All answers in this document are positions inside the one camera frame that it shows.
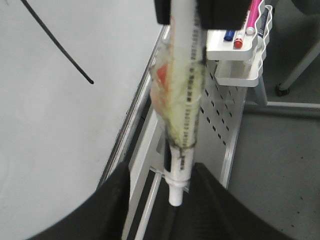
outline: marker holder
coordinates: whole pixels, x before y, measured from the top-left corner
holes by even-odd
[[[263,43],[257,49],[258,30],[262,25],[261,16],[265,8],[269,10],[269,13],[266,20]],[[259,17],[255,23],[255,34],[245,35],[241,49],[233,48],[233,42],[226,44],[223,40],[225,30],[211,31],[207,41],[207,58],[208,60],[219,60],[214,76],[220,85],[238,87],[256,87],[258,85],[259,78],[263,73],[263,61],[267,55],[266,47],[270,40],[269,33],[272,28],[273,17],[272,9],[271,5],[265,5],[264,0],[260,3]],[[214,45],[216,41],[219,41],[220,45],[224,44],[224,46],[218,49],[218,44]]]

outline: metal rack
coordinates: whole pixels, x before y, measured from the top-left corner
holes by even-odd
[[[164,29],[165,34],[161,36],[162,39],[167,37],[169,27]],[[216,61],[208,61],[194,159],[196,162],[205,163],[212,174],[227,187],[247,88],[219,85],[214,77],[216,66]],[[142,130],[143,134],[139,137],[138,147],[132,156],[129,213],[123,230],[123,239],[128,236],[144,183],[151,169],[156,174],[135,238],[143,239],[163,172],[164,131],[152,108],[149,110],[146,123]]]

